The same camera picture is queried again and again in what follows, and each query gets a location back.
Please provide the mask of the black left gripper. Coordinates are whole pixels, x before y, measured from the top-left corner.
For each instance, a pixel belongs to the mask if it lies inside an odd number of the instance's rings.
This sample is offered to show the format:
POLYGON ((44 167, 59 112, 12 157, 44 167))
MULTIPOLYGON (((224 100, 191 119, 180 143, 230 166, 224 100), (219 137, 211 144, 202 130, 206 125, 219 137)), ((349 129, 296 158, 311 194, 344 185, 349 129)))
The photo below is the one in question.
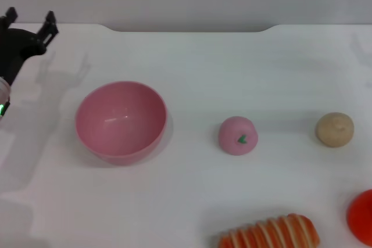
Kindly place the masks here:
POLYGON ((0 77, 9 85, 15 81, 24 62, 30 57, 43 55, 46 47, 59 33, 55 14, 51 10, 37 33, 4 28, 13 24, 17 17, 14 7, 10 7, 4 17, 0 17, 0 77))

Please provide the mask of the pink plastic bowl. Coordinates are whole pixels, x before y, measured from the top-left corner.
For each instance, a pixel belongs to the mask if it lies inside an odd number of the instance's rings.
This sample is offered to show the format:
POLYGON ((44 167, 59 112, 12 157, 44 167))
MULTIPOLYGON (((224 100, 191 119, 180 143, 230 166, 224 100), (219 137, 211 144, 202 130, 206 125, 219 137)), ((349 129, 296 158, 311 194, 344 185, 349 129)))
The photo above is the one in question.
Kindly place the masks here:
POLYGON ((99 159, 127 166, 157 148, 167 121, 166 104, 154 89, 140 82, 116 81, 83 99, 75 128, 82 145, 99 159))

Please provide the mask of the pink toy peach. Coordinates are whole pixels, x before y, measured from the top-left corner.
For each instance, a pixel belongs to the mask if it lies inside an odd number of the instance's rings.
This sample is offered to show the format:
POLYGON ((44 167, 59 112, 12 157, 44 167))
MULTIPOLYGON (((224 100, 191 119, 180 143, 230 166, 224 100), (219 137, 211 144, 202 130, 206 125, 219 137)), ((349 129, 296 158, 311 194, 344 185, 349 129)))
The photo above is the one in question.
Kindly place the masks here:
POLYGON ((242 156, 251 152, 258 143, 258 133, 249 119, 234 116, 222 122, 218 143, 223 151, 233 156, 242 156))

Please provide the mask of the orange striped toy bread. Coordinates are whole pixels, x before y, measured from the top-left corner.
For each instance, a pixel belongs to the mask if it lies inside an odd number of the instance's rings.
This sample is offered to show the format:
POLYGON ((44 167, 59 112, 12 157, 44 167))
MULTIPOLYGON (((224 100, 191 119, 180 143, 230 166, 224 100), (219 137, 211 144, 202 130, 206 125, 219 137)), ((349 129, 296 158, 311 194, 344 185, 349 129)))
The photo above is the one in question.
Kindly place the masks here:
POLYGON ((268 218, 223 233, 218 248, 318 248, 320 237, 310 219, 300 214, 268 218))

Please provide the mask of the beige round toy bun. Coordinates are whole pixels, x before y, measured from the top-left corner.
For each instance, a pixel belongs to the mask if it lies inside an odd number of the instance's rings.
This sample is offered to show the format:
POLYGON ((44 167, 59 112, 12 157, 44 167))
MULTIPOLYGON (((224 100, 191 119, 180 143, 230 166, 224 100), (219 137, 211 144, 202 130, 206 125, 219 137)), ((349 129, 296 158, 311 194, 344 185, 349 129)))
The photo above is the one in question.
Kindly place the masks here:
POLYGON ((322 116, 315 127, 317 139, 331 148, 348 144, 355 132, 353 120, 344 113, 332 112, 322 116))

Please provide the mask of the red toy tomato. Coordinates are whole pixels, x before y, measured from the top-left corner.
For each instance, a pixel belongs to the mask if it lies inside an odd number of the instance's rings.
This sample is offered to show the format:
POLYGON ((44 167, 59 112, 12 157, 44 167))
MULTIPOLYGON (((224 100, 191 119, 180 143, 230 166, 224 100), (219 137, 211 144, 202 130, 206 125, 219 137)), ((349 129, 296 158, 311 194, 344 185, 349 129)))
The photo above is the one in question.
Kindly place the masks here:
POLYGON ((363 244, 372 247, 372 189, 356 196, 346 213, 347 225, 363 244))

